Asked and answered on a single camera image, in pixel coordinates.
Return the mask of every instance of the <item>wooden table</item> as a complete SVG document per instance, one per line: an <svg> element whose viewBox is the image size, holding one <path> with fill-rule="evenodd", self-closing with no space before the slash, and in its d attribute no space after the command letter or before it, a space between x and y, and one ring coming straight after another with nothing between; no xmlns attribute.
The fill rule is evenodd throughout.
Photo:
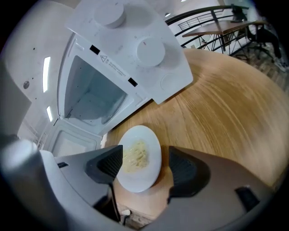
<svg viewBox="0 0 289 231"><path fill-rule="evenodd" d="M150 102L109 132L116 145L135 125L157 135L162 168L156 183L130 193L114 181L117 202L147 218L167 205L173 185L169 145L191 148L237 161L270 187L288 164L289 98L259 70L216 52L184 49L194 81L161 105Z"/></svg>
<svg viewBox="0 0 289 231"><path fill-rule="evenodd" d="M233 31L245 28L252 24L254 24L254 22L245 21L241 23L232 23L231 21L228 20L218 21L218 23L206 24L202 27L192 30L184 34L183 37L198 36L205 34L225 35Z"/></svg>

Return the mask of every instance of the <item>round wooden table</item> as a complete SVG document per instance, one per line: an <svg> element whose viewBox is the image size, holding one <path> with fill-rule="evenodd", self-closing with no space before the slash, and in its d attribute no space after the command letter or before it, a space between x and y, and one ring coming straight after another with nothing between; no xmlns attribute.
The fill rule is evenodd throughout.
<svg viewBox="0 0 289 231"><path fill-rule="evenodd" d="M157 135L162 168L145 192L130 193L114 181L118 204L156 218L173 185L168 147L178 146L234 160L273 187L288 164L289 98L267 76L233 57L184 49L192 84L161 105L150 102L109 132L116 145L133 126Z"/></svg>

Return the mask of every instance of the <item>noodles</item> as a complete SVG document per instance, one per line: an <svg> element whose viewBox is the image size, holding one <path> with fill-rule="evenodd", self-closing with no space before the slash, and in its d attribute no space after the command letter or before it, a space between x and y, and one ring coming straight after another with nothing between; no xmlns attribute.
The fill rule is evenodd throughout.
<svg viewBox="0 0 289 231"><path fill-rule="evenodd" d="M125 172L134 172L149 163L147 148L142 140L135 141L130 149L123 151L122 167Z"/></svg>

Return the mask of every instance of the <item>ceiling light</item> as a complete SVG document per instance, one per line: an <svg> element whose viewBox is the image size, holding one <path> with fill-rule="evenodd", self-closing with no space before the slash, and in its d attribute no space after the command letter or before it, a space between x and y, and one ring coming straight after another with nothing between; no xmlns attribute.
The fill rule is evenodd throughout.
<svg viewBox="0 0 289 231"><path fill-rule="evenodd" d="M46 111L47 111L47 114L48 114L49 120L50 120L50 122L51 122L51 121L53 120L53 118L52 118L52 114L51 114L50 106L46 109Z"/></svg>
<svg viewBox="0 0 289 231"><path fill-rule="evenodd" d="M47 91L48 89L48 69L49 69L50 57L44 59L43 65L43 92Z"/></svg>

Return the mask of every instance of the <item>warning label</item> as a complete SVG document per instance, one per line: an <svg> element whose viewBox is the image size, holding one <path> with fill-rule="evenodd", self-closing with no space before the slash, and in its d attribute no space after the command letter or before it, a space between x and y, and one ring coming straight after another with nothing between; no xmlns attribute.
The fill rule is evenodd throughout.
<svg viewBox="0 0 289 231"><path fill-rule="evenodd" d="M101 57L101 60L103 61L103 63L107 59L107 56L104 56L104 55L101 55L100 57Z"/></svg>
<svg viewBox="0 0 289 231"><path fill-rule="evenodd" d="M117 76L121 77L123 80L128 80L129 75L114 61L111 60L107 55L105 55L102 51L98 57L101 58L103 64L105 64L110 70L112 70Z"/></svg>

